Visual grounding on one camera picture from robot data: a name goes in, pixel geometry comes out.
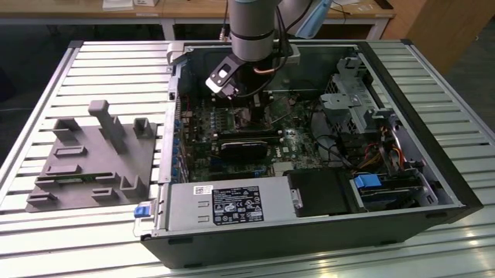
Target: white sticker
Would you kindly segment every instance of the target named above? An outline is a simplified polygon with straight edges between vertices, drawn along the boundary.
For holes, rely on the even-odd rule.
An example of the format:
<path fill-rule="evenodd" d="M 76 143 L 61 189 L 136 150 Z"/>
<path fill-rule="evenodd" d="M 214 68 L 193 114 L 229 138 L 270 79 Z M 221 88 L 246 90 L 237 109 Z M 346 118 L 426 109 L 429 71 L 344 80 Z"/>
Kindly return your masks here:
<path fill-rule="evenodd" d="M 204 195 L 204 194 L 210 194 L 210 191 L 213 190 L 213 186 L 212 185 L 198 185 L 198 186 L 194 186 L 193 187 L 193 191 L 192 193 L 194 195 Z"/>
<path fill-rule="evenodd" d="M 136 13 L 136 16 L 157 16 L 157 13 Z"/>

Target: aluminum extrusion table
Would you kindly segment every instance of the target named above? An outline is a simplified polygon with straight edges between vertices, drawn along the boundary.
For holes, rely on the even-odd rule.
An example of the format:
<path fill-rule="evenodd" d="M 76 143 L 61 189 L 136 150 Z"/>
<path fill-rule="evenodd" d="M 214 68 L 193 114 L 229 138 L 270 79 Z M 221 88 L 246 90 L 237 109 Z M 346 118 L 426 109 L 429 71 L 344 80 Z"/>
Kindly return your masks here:
<path fill-rule="evenodd" d="M 145 116 L 162 123 L 168 102 L 166 42 L 72 44 L 0 169 L 0 276 L 84 277 L 442 277 L 493 275 L 495 135 L 413 46 L 370 42 L 401 91 L 422 118 L 484 209 L 436 226 L 404 243 L 169 270 L 141 246 L 134 206 L 25 213 L 54 135 L 56 118 L 96 125 L 86 112 L 106 99 L 121 123 Z M 162 126 L 157 130 L 149 198 L 157 193 Z"/>

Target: wooden table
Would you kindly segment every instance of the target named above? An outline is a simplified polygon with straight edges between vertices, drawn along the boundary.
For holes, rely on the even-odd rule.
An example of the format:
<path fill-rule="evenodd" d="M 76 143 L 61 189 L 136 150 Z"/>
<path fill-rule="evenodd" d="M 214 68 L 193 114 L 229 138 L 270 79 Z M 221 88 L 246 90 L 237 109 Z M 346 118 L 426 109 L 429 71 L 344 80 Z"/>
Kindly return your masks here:
<path fill-rule="evenodd" d="M 221 24 L 225 0 L 164 0 L 162 33 L 166 40 L 174 40 L 174 24 Z M 388 20 L 394 17 L 393 10 L 381 9 L 373 0 L 361 0 L 354 5 L 344 5 L 345 15 L 336 10 L 328 12 L 324 24 L 370 25 L 366 39 L 380 39 Z"/>
<path fill-rule="evenodd" d="M 0 25 L 160 24 L 165 39 L 174 40 L 174 24 L 220 24 L 225 10 L 225 0 L 160 0 L 154 7 L 117 12 L 104 12 L 101 5 L 102 0 L 0 0 Z M 380 39 L 393 10 L 382 10 L 373 0 L 342 10 L 350 14 L 344 18 L 330 10 L 324 24 L 369 25 L 366 38 Z"/>
<path fill-rule="evenodd" d="M 0 25 L 161 24 L 162 4 L 104 12 L 102 0 L 0 0 Z"/>

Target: table leg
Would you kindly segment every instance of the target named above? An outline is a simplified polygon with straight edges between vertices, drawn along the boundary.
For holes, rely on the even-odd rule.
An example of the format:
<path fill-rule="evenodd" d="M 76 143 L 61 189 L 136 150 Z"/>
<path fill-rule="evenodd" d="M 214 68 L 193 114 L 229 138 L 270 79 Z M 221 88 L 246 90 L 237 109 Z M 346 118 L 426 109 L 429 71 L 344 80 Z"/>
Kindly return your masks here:
<path fill-rule="evenodd" d="M 173 19 L 161 19 L 162 36 L 165 41 L 176 40 L 176 33 L 173 32 Z"/>
<path fill-rule="evenodd" d="M 376 19 L 374 25 L 370 27 L 366 39 L 380 39 L 381 38 L 381 34 L 385 31 L 388 20 L 389 20 L 388 18 Z"/>

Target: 3d printed holder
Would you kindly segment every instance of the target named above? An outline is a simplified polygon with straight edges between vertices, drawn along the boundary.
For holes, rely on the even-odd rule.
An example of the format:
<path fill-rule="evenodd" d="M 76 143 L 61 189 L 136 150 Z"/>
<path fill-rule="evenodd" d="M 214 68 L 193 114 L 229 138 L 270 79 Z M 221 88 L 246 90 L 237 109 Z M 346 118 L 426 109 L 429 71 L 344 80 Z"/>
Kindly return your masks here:
<path fill-rule="evenodd" d="M 148 199 L 157 126 L 146 118 L 121 125 L 108 107 L 105 100 L 89 104 L 100 126 L 78 126 L 73 118 L 56 121 L 57 140 L 26 199 L 28 212 L 137 204 Z"/>

